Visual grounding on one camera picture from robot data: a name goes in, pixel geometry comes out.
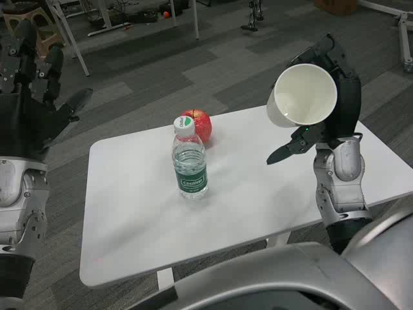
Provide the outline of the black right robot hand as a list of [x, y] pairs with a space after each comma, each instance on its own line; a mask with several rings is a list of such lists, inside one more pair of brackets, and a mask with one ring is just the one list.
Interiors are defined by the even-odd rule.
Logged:
[[336, 86], [336, 104], [325, 119], [314, 125], [299, 125], [291, 135], [291, 141], [268, 157], [269, 165], [294, 154], [304, 154], [317, 143], [327, 143], [336, 148], [341, 144], [340, 138], [356, 135], [355, 128], [361, 111], [361, 81], [350, 67], [343, 47], [328, 33], [292, 59], [286, 69], [300, 65], [315, 65], [327, 71]]

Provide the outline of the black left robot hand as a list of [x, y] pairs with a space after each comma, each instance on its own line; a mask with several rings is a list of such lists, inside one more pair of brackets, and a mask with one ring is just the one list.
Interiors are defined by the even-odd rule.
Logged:
[[1, 155], [43, 161], [77, 125], [93, 90], [81, 89], [57, 107], [64, 55], [54, 46], [37, 61], [36, 42], [36, 27], [24, 19], [1, 46]]

